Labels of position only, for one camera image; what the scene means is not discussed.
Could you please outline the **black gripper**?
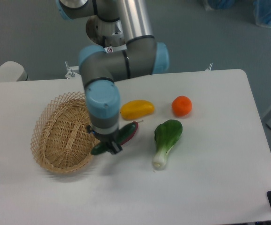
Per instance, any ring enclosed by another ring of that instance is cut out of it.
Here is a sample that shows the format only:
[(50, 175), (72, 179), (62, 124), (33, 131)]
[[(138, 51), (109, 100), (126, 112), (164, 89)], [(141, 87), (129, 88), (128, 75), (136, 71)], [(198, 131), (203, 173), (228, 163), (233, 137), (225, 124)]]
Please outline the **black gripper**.
[(116, 141), (118, 135), (118, 125), (114, 125), (109, 128), (99, 128), (94, 125), (86, 126), (87, 132), (92, 133), (96, 139), (104, 143), (108, 147), (108, 152), (112, 155), (116, 155), (123, 149)]

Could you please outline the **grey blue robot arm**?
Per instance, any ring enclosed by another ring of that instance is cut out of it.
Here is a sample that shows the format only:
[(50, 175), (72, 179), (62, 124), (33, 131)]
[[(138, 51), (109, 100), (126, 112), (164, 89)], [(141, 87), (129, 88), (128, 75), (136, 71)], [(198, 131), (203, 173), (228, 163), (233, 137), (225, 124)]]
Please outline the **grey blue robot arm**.
[(125, 49), (108, 53), (103, 46), (90, 45), (79, 54), (88, 132), (117, 154), (122, 147), (117, 141), (120, 94), (115, 82), (165, 72), (168, 49), (156, 42), (143, 0), (58, 0), (56, 5), (67, 20), (95, 15), (105, 23), (121, 23)]

